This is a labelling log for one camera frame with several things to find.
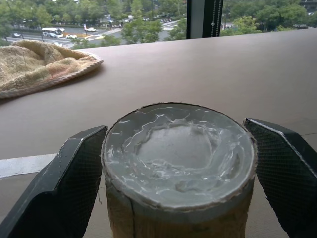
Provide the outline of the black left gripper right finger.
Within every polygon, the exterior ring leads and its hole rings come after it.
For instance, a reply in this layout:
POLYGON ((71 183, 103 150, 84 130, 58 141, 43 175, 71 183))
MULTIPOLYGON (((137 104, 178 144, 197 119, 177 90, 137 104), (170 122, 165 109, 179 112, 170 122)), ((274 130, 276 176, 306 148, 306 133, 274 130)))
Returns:
POLYGON ((257 142, 258 180, 289 238, 317 238, 317 151, 298 133, 246 118, 257 142))

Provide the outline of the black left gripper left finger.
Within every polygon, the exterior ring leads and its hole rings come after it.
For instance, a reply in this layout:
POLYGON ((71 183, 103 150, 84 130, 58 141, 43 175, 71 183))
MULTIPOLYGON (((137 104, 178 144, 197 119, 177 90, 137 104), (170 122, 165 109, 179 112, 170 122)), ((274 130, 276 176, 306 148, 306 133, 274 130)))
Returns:
POLYGON ((0 224, 0 238, 83 238, 102 174, 107 126, 70 137, 0 224))

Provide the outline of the wooden cylinder with grey top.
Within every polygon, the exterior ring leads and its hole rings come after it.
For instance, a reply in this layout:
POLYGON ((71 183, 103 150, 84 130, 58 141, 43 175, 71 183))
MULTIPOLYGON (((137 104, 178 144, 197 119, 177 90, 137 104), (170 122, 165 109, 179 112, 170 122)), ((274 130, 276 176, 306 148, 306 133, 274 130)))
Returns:
POLYGON ((107 131, 101 160, 112 238, 245 238, 257 143, 229 116, 138 108, 107 131))

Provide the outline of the beige knitted cloth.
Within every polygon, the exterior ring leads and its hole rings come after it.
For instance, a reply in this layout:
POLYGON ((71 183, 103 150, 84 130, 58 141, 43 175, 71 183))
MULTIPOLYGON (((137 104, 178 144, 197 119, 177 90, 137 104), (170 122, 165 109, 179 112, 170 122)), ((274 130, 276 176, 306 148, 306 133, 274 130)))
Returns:
POLYGON ((85 75, 103 62, 91 53, 36 40, 0 46, 0 99, 43 91, 85 75))

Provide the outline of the black window frame post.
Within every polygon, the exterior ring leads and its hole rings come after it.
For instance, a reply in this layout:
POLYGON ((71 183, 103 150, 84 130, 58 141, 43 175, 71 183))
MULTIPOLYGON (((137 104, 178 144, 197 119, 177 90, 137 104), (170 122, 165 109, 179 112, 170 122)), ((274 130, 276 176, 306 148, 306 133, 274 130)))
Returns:
POLYGON ((186 39, 219 37, 223 0, 187 0, 186 39))

